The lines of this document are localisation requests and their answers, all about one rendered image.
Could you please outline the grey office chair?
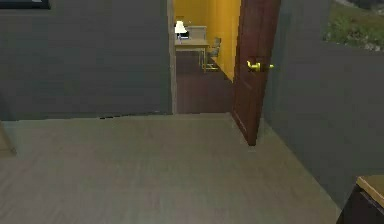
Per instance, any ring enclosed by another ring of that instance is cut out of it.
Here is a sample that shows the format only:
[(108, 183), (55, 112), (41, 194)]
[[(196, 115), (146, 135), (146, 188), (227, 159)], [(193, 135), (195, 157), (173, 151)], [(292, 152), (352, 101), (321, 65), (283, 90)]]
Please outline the grey office chair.
[(207, 52), (207, 64), (206, 69), (207, 70), (218, 70), (219, 66), (215, 62), (215, 59), (219, 56), (220, 47), (221, 47), (222, 39), (220, 37), (215, 37), (213, 45), (211, 46), (210, 50)]

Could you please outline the dark framed wall picture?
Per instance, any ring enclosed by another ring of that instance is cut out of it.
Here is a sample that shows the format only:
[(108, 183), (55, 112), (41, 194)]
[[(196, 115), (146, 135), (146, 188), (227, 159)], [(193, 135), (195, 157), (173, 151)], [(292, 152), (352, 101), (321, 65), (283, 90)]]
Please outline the dark framed wall picture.
[(49, 0), (0, 0), (0, 9), (50, 9)]

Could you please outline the dark brown room door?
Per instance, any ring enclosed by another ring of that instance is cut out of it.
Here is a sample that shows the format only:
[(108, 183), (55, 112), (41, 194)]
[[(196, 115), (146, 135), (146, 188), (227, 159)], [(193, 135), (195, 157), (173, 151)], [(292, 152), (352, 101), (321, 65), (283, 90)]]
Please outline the dark brown room door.
[(255, 146), (268, 72), (252, 71), (247, 62), (272, 64), (281, 0), (241, 0), (234, 68), (232, 117), (247, 144)]

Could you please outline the tan wooden desk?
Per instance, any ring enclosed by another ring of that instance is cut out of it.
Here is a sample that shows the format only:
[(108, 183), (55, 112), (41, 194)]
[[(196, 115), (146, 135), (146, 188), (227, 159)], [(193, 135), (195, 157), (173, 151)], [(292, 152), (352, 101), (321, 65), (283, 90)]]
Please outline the tan wooden desk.
[(207, 51), (209, 43), (206, 39), (206, 26), (188, 26), (186, 28), (189, 36), (185, 33), (175, 35), (175, 48), (177, 51), (196, 51), (199, 53), (199, 66), (207, 69)]

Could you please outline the window with green view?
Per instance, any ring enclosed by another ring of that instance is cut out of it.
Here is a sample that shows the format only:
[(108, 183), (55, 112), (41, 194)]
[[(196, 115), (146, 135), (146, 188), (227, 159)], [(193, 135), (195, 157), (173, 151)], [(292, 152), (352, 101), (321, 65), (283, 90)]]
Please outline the window with green view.
[(384, 52), (384, 0), (330, 0), (322, 40)]

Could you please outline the white table lamp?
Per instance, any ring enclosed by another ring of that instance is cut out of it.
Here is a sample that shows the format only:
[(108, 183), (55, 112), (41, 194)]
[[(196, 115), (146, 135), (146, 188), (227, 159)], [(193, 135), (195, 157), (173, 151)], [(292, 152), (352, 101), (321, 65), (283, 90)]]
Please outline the white table lamp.
[(188, 37), (188, 31), (184, 27), (184, 23), (182, 21), (177, 21), (175, 23), (174, 31), (179, 42), (182, 42), (183, 39)]

